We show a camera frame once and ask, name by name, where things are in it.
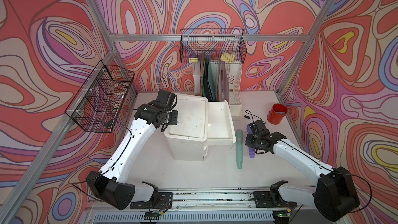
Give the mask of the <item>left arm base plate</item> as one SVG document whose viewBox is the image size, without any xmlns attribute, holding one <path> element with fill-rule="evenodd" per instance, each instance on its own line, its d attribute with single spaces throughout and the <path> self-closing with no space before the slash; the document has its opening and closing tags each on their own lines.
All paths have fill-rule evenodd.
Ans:
<svg viewBox="0 0 398 224">
<path fill-rule="evenodd" d="M 147 202 L 132 202 L 130 209 L 170 209 L 173 205 L 172 192 L 155 192 L 154 196 Z"/>
</svg>

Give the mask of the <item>white plastic drawer cabinet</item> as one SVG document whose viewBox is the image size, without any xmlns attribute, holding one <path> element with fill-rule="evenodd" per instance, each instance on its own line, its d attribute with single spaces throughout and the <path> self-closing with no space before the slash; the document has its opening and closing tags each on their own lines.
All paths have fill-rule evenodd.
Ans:
<svg viewBox="0 0 398 224">
<path fill-rule="evenodd" d="M 164 132 L 175 160 L 200 161 L 205 157 L 208 137 L 208 99 L 177 93 L 177 125 Z"/>
</svg>

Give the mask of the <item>mint green toy microphone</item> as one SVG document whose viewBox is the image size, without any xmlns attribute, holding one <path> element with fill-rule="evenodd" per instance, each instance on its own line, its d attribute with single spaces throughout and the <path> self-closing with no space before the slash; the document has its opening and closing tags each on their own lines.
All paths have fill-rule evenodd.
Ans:
<svg viewBox="0 0 398 224">
<path fill-rule="evenodd" d="M 236 135 L 236 165 L 239 170 L 243 166 L 243 131 L 238 129 Z"/>
</svg>

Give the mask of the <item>white top drawer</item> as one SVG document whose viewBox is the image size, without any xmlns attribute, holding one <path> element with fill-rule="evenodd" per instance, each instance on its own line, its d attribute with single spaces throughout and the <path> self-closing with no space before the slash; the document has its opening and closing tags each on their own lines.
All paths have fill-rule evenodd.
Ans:
<svg viewBox="0 0 398 224">
<path fill-rule="evenodd" d="M 208 135 L 205 144 L 231 148 L 235 142 L 236 135 L 228 102 L 209 102 Z"/>
</svg>

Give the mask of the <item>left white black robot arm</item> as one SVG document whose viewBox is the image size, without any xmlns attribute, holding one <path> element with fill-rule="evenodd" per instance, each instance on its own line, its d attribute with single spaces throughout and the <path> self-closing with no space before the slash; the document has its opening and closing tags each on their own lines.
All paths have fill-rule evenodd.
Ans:
<svg viewBox="0 0 398 224">
<path fill-rule="evenodd" d="M 127 178 L 136 157 L 157 129 L 162 132 L 170 125 L 177 125 L 178 102 L 176 94 L 159 90 L 155 100 L 141 105 L 127 127 L 127 134 L 115 153 L 97 172 L 91 171 L 85 180 L 94 197 L 124 210 L 133 203 L 143 207 L 155 207 L 159 200 L 157 186 L 141 182 L 128 184 Z"/>
</svg>

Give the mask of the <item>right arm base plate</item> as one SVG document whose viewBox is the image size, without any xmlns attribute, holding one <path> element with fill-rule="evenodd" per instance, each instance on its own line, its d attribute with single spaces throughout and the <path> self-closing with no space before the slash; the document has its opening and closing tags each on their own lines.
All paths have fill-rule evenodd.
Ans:
<svg viewBox="0 0 398 224">
<path fill-rule="evenodd" d="M 281 200 L 279 202 L 274 201 L 271 197 L 270 191 L 254 191 L 250 194 L 252 200 L 254 200 L 256 208 L 291 208 L 295 209 L 297 204 L 294 202 L 286 202 Z"/>
</svg>

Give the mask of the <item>purple toy microphone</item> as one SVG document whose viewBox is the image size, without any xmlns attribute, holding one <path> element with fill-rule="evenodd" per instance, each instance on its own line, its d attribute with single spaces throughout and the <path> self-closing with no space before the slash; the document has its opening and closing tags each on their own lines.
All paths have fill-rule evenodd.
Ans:
<svg viewBox="0 0 398 224">
<path fill-rule="evenodd" d="M 248 148 L 248 151 L 249 151 L 249 157 L 250 157 L 251 159 L 254 159 L 254 158 L 255 158 L 255 155 L 256 155 L 255 149 L 249 147 L 249 148 Z"/>
</svg>

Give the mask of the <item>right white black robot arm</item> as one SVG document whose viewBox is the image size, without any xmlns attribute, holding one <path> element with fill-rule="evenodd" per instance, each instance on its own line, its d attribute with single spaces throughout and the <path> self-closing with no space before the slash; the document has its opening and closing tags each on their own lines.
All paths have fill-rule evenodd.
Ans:
<svg viewBox="0 0 398 224">
<path fill-rule="evenodd" d="M 269 202 L 275 207 L 298 203 L 315 208 L 327 220 L 336 222 L 359 207 L 353 175 L 343 167 L 334 168 L 295 146 L 279 132 L 271 133 L 262 120 L 247 126 L 246 146 L 258 155 L 277 155 L 311 180 L 313 186 L 296 186 L 281 180 L 270 186 Z"/>
</svg>

